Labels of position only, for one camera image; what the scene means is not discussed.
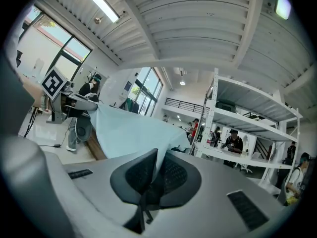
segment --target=railing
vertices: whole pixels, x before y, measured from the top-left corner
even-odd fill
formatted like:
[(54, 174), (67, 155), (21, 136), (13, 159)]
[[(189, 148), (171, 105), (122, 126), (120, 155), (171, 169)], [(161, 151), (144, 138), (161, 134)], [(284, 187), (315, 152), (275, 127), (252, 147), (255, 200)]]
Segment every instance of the railing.
[(175, 107), (178, 109), (187, 110), (190, 112), (201, 113), (203, 111), (203, 106), (196, 105), (194, 103), (189, 103), (185, 101), (179, 101), (171, 98), (166, 98), (165, 105)]
[(263, 159), (265, 159), (265, 160), (267, 159), (268, 151), (264, 147), (263, 143), (259, 140), (256, 141), (255, 151), (259, 152)]

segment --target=light blue cloth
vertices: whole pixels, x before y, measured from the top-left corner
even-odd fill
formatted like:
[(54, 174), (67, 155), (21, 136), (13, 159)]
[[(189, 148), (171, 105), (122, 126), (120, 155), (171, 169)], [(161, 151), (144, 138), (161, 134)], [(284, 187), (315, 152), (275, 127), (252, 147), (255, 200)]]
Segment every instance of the light blue cloth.
[(107, 158), (135, 152), (140, 155), (158, 148), (157, 170), (167, 150), (190, 148), (186, 132), (159, 119), (145, 117), (125, 110), (98, 104), (89, 112), (98, 141)]

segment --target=white desk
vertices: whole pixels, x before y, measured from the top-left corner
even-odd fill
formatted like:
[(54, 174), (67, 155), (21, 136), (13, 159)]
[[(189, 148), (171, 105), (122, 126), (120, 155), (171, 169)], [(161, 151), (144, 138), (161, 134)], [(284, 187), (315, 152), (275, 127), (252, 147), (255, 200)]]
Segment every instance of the white desk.
[(239, 164), (250, 165), (254, 167), (263, 167), (263, 168), (274, 168), (274, 169), (291, 169), (291, 165), (286, 165), (281, 162), (272, 162), (264, 159), (258, 158), (247, 158), (248, 155), (245, 155), (244, 152), (242, 154), (229, 152), (224, 149), (218, 149), (212, 146), (206, 146), (202, 143), (195, 142), (195, 146), (198, 148), (196, 157), (201, 158), (202, 154), (209, 155), (212, 157), (216, 157), (219, 159), (236, 162)]

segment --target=headphones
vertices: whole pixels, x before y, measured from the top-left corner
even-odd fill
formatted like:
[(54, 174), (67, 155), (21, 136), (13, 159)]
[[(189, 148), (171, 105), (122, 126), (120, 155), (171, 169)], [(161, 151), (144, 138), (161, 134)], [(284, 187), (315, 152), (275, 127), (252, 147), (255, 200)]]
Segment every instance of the headphones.
[(97, 78), (97, 77), (93, 77), (92, 79), (93, 79), (94, 81), (96, 81), (96, 82), (100, 82), (100, 79)]
[(300, 161), (299, 161), (299, 165), (304, 163), (304, 161), (308, 161), (308, 159), (306, 157), (301, 158)]

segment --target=man in black shirt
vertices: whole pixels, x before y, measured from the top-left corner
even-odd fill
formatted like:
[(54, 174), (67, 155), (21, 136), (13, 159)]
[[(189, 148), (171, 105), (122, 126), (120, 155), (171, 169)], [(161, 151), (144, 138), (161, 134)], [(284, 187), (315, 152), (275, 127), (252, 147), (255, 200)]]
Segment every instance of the man in black shirt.
[(214, 140), (214, 147), (217, 147), (218, 146), (218, 141), (220, 140), (220, 127), (217, 126), (216, 130), (214, 131), (216, 137), (215, 137), (215, 140)]
[(294, 155), (295, 155), (295, 150), (296, 150), (296, 146), (295, 146), (295, 142), (293, 141), (291, 146), (288, 147), (287, 149), (287, 157), (291, 160), (293, 160)]
[[(228, 147), (230, 152), (242, 153), (243, 142), (242, 139), (238, 136), (238, 131), (232, 129), (230, 130), (231, 136), (229, 136), (226, 140), (225, 146)], [(234, 167), (235, 162), (223, 161), (223, 163), (229, 167)]]

